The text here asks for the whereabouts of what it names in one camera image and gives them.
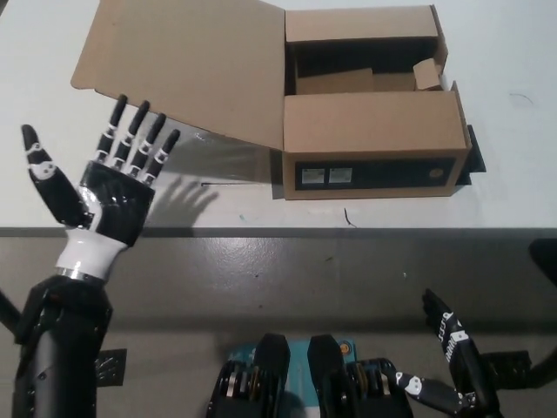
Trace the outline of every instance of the robotic hand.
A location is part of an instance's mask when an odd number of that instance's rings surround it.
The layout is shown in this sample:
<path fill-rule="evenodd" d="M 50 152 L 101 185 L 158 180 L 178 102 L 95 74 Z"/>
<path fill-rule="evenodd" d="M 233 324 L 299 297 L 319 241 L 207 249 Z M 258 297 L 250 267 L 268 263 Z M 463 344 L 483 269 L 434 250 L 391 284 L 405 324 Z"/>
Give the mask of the robotic hand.
<path fill-rule="evenodd" d="M 143 172 L 166 120 L 164 114 L 158 115 L 126 166 L 132 141 L 149 111 L 149 103 L 143 102 L 111 158 L 126 102 L 127 97 L 120 96 L 95 158 L 85 168 L 77 189 L 41 146 L 35 130 L 29 125 L 22 127 L 31 180 L 54 218 L 69 227 L 68 244 L 57 270 L 72 279 L 107 280 L 117 255 L 135 244 L 155 194 L 151 185 L 180 136 L 179 131 L 173 131 Z"/>
<path fill-rule="evenodd" d="M 77 189 L 35 130 L 22 127 L 29 175 L 56 220 L 68 227 L 68 242 L 57 274 L 30 290 L 22 313 L 0 294 L 0 321 L 21 346 L 12 418 L 95 418 L 97 386 L 107 386 L 97 383 L 98 356 L 112 315 L 104 284 L 116 257 L 138 239 L 155 193 L 151 186 L 180 135 L 173 131 L 147 166 L 166 120 L 158 115 L 130 158 L 149 103 L 143 102 L 113 146 L 126 105 L 121 96 Z"/>
<path fill-rule="evenodd" d="M 388 380 L 415 401 L 448 415 L 502 418 L 497 389 L 462 323 L 431 290 L 422 299 L 427 325 L 440 340 L 456 389 L 401 372 L 387 373 Z"/>

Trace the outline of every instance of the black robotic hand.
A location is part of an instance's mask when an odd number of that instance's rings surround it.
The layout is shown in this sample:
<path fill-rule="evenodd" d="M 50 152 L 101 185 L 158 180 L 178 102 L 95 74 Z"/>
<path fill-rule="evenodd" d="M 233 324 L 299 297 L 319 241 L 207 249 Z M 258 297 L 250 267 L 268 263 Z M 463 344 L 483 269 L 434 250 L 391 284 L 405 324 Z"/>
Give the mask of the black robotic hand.
<path fill-rule="evenodd" d="M 126 105 L 127 97 L 120 96 L 77 189 L 41 146 L 35 130 L 22 127 L 31 180 L 56 220 L 69 227 L 68 245 L 57 263 L 62 275 L 106 280 L 117 255 L 138 239 L 155 194 L 151 186 L 180 136 L 178 130 L 172 131 L 147 166 L 166 120 L 160 114 L 131 157 L 133 139 L 150 105 L 141 104 L 128 131 L 114 145 Z"/>
<path fill-rule="evenodd" d="M 469 416 L 497 417 L 500 404 L 478 348 L 453 310 L 427 289 L 422 298 L 427 325 L 441 342 L 457 394 L 464 394 Z"/>
<path fill-rule="evenodd" d="M 126 104 L 127 97 L 120 96 L 108 128 L 99 141 L 95 158 L 87 165 L 77 190 L 41 146 L 35 130 L 24 125 L 22 131 L 30 177 L 56 220 L 68 227 L 92 231 L 133 246 L 154 196 L 151 185 L 180 132 L 171 133 L 149 167 L 142 172 L 166 120 L 166 116 L 160 114 L 130 164 L 125 166 L 132 141 L 150 106 L 148 102 L 141 104 L 111 157 L 114 136 Z"/>

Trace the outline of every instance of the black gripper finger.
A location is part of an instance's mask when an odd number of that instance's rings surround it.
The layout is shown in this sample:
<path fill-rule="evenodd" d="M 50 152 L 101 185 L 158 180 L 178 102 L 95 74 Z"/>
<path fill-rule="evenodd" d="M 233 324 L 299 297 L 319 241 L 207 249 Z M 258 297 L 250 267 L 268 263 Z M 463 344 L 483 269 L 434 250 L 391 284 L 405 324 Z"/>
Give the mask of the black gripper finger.
<path fill-rule="evenodd" d="M 145 172 L 142 178 L 142 181 L 146 185 L 152 185 L 153 182 L 157 179 L 158 175 L 163 169 L 164 163 L 170 156 L 170 153 L 172 152 L 172 149 L 174 148 L 174 145 L 176 145 L 176 143 L 178 142 L 179 138 L 180 138 L 180 131 L 178 129 L 175 129 L 174 131 L 171 132 L 171 134 L 166 139 L 166 141 L 164 142 L 160 150 L 157 151 L 157 154 L 155 154 L 155 157 L 151 161 L 151 164 L 147 168 L 147 171 Z"/>
<path fill-rule="evenodd" d="M 122 170 L 122 167 L 128 160 L 131 151 L 131 144 L 139 131 L 139 126 L 141 126 L 145 119 L 145 116 L 147 116 L 147 113 L 149 112 L 149 107 L 150 104 L 147 101 L 144 101 L 141 106 L 139 106 L 136 115 L 131 121 L 130 128 L 128 129 L 125 136 L 120 139 L 120 142 L 118 143 L 118 147 L 116 149 L 116 153 L 114 154 L 114 158 L 111 161 L 111 167 L 114 170 Z"/>
<path fill-rule="evenodd" d="M 155 144 L 158 134 L 163 129 L 165 122 L 166 115 L 164 115 L 163 113 L 159 114 L 157 120 L 155 120 L 155 123 L 151 127 L 151 130 L 147 134 L 147 138 L 144 139 L 144 141 L 136 150 L 136 153 L 131 160 L 130 167 L 127 170 L 127 173 L 134 179 L 145 168 L 145 164 L 147 163 L 147 159 L 149 158 L 149 154 L 151 153 L 153 144 Z"/>
<path fill-rule="evenodd" d="M 128 98 L 121 94 L 118 98 L 114 111 L 112 111 L 111 120 L 106 127 L 106 131 L 101 135 L 98 141 L 97 151 L 95 152 L 94 161 L 104 164 L 106 163 L 109 155 L 111 154 L 112 145 L 114 144 L 114 134 L 120 124 L 120 119 L 124 114 L 125 106 L 128 103 Z"/>

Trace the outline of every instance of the gray floor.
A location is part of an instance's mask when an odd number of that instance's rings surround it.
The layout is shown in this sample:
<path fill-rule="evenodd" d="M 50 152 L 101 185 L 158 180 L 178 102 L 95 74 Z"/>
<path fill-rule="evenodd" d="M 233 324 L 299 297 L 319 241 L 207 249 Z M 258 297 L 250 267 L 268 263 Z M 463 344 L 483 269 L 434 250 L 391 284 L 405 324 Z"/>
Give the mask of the gray floor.
<path fill-rule="evenodd" d="M 527 257 L 529 239 L 143 239 L 108 285 L 106 348 L 127 347 L 123 388 L 99 393 L 99 417 L 201 417 L 226 353 L 265 331 L 353 337 L 360 358 L 447 379 L 420 295 L 431 287 L 483 351 L 557 345 L 557 289 Z M 63 239 L 0 239 L 0 286 L 21 306 Z M 0 410 L 17 349 L 0 339 Z M 557 387 L 501 395 L 506 417 L 555 416 Z M 441 416 L 415 407 L 416 416 Z"/>

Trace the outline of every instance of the box lid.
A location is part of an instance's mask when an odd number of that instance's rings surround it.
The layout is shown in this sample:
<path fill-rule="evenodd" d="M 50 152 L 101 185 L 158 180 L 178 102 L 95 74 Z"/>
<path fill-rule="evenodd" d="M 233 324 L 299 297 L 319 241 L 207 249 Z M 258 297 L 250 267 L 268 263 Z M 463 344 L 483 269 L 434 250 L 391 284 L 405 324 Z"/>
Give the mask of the box lid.
<path fill-rule="evenodd" d="M 72 85 L 281 149 L 284 48 L 285 12 L 257 0 L 102 0 Z"/>

